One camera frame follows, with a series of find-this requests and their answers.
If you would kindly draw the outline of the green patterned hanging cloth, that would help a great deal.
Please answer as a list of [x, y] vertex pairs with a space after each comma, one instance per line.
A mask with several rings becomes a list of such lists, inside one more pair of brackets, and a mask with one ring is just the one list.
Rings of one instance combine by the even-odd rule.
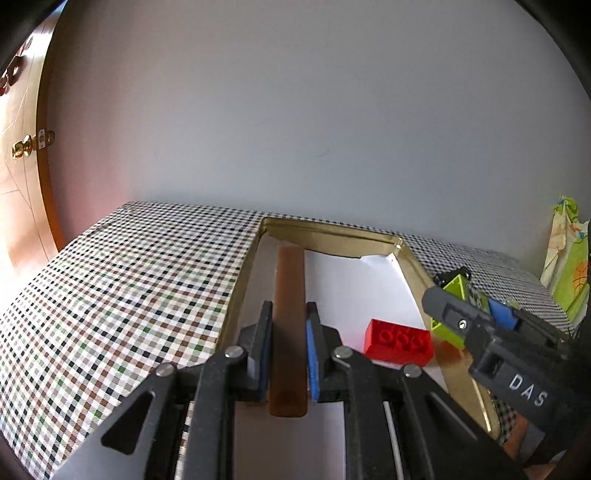
[[576, 200], [562, 196], [553, 209], [540, 280], [565, 311], [572, 327], [583, 320], [590, 296], [589, 226], [589, 220], [579, 219]]

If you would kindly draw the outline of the wooden door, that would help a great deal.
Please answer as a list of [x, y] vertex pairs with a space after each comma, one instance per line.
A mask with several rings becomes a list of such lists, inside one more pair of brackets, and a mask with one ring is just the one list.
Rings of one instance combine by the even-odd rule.
[[29, 35], [1, 75], [1, 244], [13, 268], [33, 274], [65, 245], [49, 171], [49, 147], [14, 159], [11, 146], [48, 126], [52, 48], [62, 7]]

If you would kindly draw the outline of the brass door knob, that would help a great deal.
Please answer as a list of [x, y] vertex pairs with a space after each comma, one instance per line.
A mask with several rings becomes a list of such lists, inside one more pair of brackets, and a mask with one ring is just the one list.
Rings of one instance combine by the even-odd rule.
[[53, 130], [40, 129], [36, 135], [25, 135], [22, 140], [11, 146], [11, 156], [14, 159], [28, 157], [33, 152], [46, 149], [55, 142], [56, 134]]

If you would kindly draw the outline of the red toy brick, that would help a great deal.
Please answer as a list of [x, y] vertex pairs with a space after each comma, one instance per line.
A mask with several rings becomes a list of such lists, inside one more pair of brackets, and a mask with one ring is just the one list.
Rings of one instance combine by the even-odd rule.
[[372, 360], [425, 367], [434, 357], [434, 347], [428, 330], [372, 319], [363, 339], [363, 354]]

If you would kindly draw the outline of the lime green toy brick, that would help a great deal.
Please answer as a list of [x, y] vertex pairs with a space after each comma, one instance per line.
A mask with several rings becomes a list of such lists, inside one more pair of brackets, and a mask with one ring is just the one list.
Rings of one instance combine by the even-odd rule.
[[[485, 313], [489, 313], [488, 297], [472, 285], [471, 279], [472, 273], [467, 267], [439, 273], [433, 277], [434, 283], [443, 290]], [[465, 349], [464, 340], [435, 318], [431, 318], [431, 332], [455, 348]]]

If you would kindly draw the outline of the gold metal tin box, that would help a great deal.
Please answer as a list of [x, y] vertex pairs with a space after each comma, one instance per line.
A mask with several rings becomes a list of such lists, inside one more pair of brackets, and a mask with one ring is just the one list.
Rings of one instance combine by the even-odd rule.
[[[245, 312], [247, 283], [252, 275], [259, 243], [264, 236], [283, 240], [322, 254], [346, 258], [366, 255], [394, 255], [401, 274], [417, 303], [433, 281], [410, 243], [392, 233], [379, 233], [310, 219], [277, 218], [267, 214], [249, 221], [231, 220], [230, 257], [238, 262], [238, 278], [230, 290], [216, 347], [228, 346], [238, 336], [239, 315]], [[468, 354], [439, 337], [434, 339], [435, 360], [441, 368], [444, 385], [452, 397], [493, 438], [501, 433], [500, 415], [488, 391], [468, 374]]]

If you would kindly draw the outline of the checkered tablecloth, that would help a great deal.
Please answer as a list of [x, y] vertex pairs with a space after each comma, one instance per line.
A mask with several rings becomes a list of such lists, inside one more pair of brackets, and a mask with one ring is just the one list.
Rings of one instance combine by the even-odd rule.
[[238, 280], [283, 214], [129, 202], [54, 257], [1, 316], [1, 432], [48, 479], [163, 363], [214, 352]]

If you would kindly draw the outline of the brown translucent stick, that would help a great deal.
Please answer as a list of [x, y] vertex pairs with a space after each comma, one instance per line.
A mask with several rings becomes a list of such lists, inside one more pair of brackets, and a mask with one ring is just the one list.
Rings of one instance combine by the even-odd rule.
[[276, 417], [308, 412], [306, 313], [304, 249], [282, 245], [277, 250], [270, 371], [270, 414]]

